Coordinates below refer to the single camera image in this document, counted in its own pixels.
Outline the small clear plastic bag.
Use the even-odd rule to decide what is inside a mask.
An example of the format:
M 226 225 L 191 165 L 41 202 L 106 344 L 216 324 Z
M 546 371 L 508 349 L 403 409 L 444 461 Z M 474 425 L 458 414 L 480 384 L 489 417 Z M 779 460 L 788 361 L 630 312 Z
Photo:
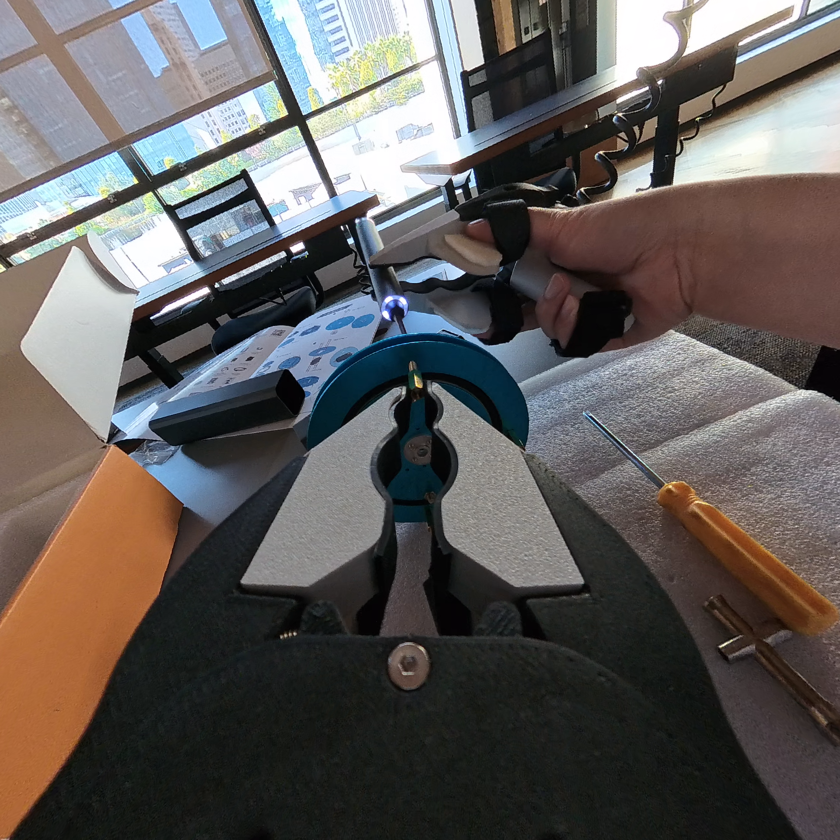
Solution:
M 147 469 L 152 466 L 162 466 L 179 450 L 180 446 L 167 444 L 159 439 L 144 439 L 130 456 L 139 466 Z

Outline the person's right forearm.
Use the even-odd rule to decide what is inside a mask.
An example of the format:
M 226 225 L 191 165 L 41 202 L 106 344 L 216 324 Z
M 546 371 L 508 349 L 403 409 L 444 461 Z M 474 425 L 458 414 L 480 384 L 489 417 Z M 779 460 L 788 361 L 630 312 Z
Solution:
M 692 313 L 839 346 L 839 174 L 681 185 Z

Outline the metal cross wrench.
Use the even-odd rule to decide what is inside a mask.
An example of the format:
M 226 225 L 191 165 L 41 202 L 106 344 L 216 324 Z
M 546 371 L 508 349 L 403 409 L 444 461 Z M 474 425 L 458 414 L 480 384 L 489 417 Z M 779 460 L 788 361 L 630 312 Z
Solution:
M 703 605 L 730 633 L 728 641 L 717 648 L 729 663 L 748 656 L 777 679 L 796 702 L 814 720 L 816 726 L 836 746 L 839 745 L 839 713 L 802 675 L 775 650 L 775 646 L 793 636 L 792 631 L 776 617 L 751 626 L 728 603 L 723 595 L 715 595 Z

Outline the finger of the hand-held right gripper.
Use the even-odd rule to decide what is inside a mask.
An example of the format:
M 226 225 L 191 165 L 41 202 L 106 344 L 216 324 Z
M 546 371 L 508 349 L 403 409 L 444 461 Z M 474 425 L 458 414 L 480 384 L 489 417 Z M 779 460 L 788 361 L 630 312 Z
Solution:
M 400 266 L 423 258 L 437 258 L 464 272 L 494 275 L 501 253 L 494 246 L 466 235 L 467 222 L 438 218 L 400 237 L 367 259 L 369 266 Z
M 400 281 L 402 294 L 412 311 L 444 319 L 455 328 L 473 335 L 490 329 L 487 294 L 478 289 L 485 277 L 460 276 L 446 279 L 430 276 L 418 281 Z

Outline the printed instruction sheet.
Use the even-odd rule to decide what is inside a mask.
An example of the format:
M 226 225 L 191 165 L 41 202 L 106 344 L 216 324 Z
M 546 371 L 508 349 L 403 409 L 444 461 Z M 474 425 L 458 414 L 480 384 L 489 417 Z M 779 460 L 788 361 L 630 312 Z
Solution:
M 374 300 L 357 297 L 315 313 L 296 327 L 263 329 L 209 361 L 174 388 L 116 413 L 112 423 L 125 438 L 157 439 L 148 422 L 160 404 L 287 370 L 305 392 L 299 414 L 292 419 L 246 429 L 241 434 L 292 428 L 299 438 L 304 438 L 309 415 L 324 382 L 342 362 L 373 341 L 381 320 Z

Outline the person's right hand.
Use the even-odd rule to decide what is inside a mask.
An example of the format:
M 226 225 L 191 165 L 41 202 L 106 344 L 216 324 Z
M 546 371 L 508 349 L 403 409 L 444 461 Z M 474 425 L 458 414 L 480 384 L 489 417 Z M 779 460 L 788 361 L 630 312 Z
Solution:
M 676 207 L 676 194 L 663 190 L 573 209 L 530 209 L 530 246 L 558 269 L 543 296 L 522 307 L 523 328 L 569 341 L 580 304 L 572 276 L 633 300 L 633 326 L 605 351 L 655 339 L 698 311 L 697 237 Z

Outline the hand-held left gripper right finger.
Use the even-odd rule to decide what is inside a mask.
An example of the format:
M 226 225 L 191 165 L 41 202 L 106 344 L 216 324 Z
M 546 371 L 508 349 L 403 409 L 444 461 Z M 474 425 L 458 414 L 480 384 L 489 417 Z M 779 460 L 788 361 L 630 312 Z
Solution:
M 584 580 L 522 451 L 438 385 L 436 430 L 452 459 L 435 505 L 453 593 L 577 593 Z

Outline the grey desk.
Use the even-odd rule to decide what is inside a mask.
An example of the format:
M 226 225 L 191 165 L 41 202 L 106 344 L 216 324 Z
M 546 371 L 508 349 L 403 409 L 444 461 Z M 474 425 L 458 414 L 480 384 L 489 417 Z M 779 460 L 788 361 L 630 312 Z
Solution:
M 164 584 L 231 512 L 305 452 L 308 415 L 178 448 L 145 470 L 183 503 Z

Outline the blue metal wheel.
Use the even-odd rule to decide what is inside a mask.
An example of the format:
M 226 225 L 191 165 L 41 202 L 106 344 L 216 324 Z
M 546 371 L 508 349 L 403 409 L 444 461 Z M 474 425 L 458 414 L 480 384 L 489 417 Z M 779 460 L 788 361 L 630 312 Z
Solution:
M 400 335 L 371 344 L 334 372 L 314 403 L 308 446 L 318 445 L 396 387 L 408 385 L 408 365 L 417 363 L 425 383 L 440 384 L 496 430 L 518 445 L 529 435 L 529 411 L 518 384 L 479 345 L 438 333 Z M 445 446 L 433 439 L 435 410 L 425 414 L 411 399 L 396 407 L 395 442 L 381 457 L 382 483 L 397 522 L 430 521 L 424 495 L 443 489 L 452 466 Z

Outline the yellow handled screwdriver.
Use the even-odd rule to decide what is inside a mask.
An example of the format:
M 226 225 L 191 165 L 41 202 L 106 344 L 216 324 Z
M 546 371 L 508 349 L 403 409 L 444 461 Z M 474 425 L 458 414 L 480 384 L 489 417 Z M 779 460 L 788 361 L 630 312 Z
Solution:
M 583 413 L 612 445 L 658 489 L 658 504 L 676 517 L 706 549 L 791 630 L 825 632 L 838 621 L 834 604 L 806 583 L 719 509 L 683 481 L 666 482 L 600 420 Z

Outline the dark blue office chair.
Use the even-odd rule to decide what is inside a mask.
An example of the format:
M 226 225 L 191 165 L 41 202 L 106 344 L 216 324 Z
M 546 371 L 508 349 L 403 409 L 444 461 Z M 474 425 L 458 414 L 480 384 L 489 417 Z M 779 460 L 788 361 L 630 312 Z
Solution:
M 525 201 L 531 207 L 577 206 L 577 186 L 574 169 L 564 167 L 537 183 L 525 184 Z

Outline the grey electric screwdriver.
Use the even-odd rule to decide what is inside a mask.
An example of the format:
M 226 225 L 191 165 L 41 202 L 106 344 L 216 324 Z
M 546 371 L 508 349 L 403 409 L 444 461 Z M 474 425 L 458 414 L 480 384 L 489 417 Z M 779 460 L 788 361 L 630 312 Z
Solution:
M 382 316 L 396 323 L 402 334 L 406 334 L 404 318 L 408 313 L 408 301 L 404 297 L 396 273 L 391 266 L 375 266 L 374 257 L 383 249 L 382 239 L 372 222 L 367 217 L 354 221 L 356 247 L 364 259 L 375 299 L 378 301 Z

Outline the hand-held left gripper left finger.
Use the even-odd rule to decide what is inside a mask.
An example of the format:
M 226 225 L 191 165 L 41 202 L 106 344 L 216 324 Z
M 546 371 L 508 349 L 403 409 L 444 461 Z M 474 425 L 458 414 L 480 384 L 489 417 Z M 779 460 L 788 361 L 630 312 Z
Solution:
M 376 449 L 393 430 L 400 388 L 311 450 L 241 585 L 282 596 L 373 596 L 375 548 L 386 503 L 375 487 Z

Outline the cardboard box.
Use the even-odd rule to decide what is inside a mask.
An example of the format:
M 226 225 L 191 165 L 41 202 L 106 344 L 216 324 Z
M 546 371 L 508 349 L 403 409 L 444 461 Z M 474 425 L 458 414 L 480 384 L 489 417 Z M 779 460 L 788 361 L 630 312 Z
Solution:
M 93 234 L 2 274 L 1 827 L 88 726 L 182 503 L 109 429 L 135 290 Z

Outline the large window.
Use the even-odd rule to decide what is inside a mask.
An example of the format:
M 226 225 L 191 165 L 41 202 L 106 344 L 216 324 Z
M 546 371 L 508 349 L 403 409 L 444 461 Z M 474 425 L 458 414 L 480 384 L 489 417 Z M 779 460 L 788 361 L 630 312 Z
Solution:
M 162 204 L 248 168 L 275 219 L 458 136 L 448 2 L 1 2 L 2 264 L 106 235 L 163 274 Z

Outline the dark rectangular tube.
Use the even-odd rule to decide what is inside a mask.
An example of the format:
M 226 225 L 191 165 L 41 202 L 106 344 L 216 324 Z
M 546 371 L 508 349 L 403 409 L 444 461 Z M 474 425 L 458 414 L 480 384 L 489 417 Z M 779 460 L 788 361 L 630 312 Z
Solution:
M 163 403 L 149 421 L 170 445 L 231 434 L 298 415 L 305 392 L 288 370 Z

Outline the white foam mat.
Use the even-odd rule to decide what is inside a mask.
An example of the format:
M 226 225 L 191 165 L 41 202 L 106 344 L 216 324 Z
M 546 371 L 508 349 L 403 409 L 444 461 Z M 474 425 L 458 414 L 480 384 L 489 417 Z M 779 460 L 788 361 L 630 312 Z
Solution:
M 664 586 L 752 765 L 803 838 L 838 838 L 839 750 L 752 661 L 728 664 L 703 609 L 723 594 L 767 615 L 655 501 L 655 488 L 583 412 L 664 479 L 683 480 L 839 604 L 838 403 L 679 333 L 560 364 L 521 384 L 528 450 L 625 538 Z

